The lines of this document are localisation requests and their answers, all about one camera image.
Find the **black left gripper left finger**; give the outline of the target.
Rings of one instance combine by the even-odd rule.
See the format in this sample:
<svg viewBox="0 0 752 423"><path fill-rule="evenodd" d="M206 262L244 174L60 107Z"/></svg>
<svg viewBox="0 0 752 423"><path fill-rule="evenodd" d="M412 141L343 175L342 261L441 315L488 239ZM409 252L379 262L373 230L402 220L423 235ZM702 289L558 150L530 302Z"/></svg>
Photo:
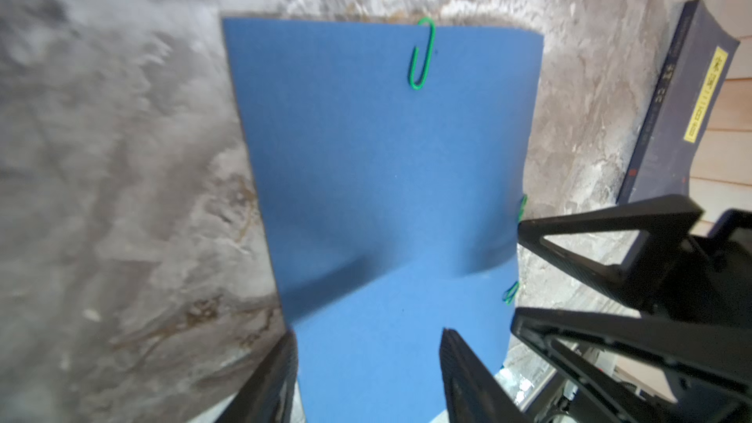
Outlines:
<svg viewBox="0 0 752 423"><path fill-rule="evenodd" d="M290 422L298 366L297 338L287 330L215 422Z"/></svg>

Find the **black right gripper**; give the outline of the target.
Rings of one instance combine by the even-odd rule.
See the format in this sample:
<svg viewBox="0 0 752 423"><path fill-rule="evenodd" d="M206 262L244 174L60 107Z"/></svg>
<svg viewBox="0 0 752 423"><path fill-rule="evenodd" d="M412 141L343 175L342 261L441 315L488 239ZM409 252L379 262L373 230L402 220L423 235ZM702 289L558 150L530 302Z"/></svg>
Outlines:
<svg viewBox="0 0 752 423"><path fill-rule="evenodd" d="M667 195L522 221L522 247L612 301L642 309L642 318L521 307L513 335L608 417L750 416L751 213L729 209L706 236L692 235L702 214L688 197ZM570 342L659 368L689 389L675 403L646 401Z"/></svg>

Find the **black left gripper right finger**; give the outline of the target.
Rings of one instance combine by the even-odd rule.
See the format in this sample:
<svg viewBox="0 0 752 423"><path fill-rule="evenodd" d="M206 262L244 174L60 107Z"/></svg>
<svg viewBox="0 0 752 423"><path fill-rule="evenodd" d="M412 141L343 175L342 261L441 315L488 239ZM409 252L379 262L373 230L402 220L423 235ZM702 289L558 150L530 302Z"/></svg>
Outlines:
<svg viewBox="0 0 752 423"><path fill-rule="evenodd" d="M529 421L456 330L443 330L439 356L451 423Z"/></svg>

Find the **green paperclip side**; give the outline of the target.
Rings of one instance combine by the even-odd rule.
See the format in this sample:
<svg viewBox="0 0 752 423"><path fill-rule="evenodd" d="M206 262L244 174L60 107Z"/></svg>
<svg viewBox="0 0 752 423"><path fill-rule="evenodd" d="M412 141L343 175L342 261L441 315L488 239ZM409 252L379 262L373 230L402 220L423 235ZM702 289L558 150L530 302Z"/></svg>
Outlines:
<svg viewBox="0 0 752 423"><path fill-rule="evenodd" d="M504 293L503 293L503 301L505 305L513 305L515 303L516 295L520 288L520 282L515 281Z"/></svg>
<svg viewBox="0 0 752 423"><path fill-rule="evenodd" d="M527 203L528 203L528 195L527 194L523 194L523 197L522 197L522 199L520 201L519 210L518 210L518 217L517 217L518 223L521 222L522 219L523 219L523 217L524 217L524 213L525 213L525 210L526 210L526 207L527 207Z"/></svg>

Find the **blue paper document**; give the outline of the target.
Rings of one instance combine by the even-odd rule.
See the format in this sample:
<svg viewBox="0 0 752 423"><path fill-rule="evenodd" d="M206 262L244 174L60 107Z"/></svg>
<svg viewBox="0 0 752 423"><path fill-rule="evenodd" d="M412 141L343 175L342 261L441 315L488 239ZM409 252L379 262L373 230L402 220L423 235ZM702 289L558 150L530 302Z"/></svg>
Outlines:
<svg viewBox="0 0 752 423"><path fill-rule="evenodd" d="M311 422L428 422L456 330L503 367L517 217L544 39L227 17L237 106Z"/></svg>

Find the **green paperclip top edge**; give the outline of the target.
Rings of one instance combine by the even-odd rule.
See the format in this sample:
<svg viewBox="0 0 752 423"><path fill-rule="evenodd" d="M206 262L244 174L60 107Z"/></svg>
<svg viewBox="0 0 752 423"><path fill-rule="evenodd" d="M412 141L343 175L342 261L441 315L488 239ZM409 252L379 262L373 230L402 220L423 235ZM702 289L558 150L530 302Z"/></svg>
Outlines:
<svg viewBox="0 0 752 423"><path fill-rule="evenodd" d="M425 49L421 51L415 46L412 51L409 67L409 85L414 91L421 90L425 86L429 76L437 29L435 22L430 17L420 19L418 25L428 27L429 31Z"/></svg>

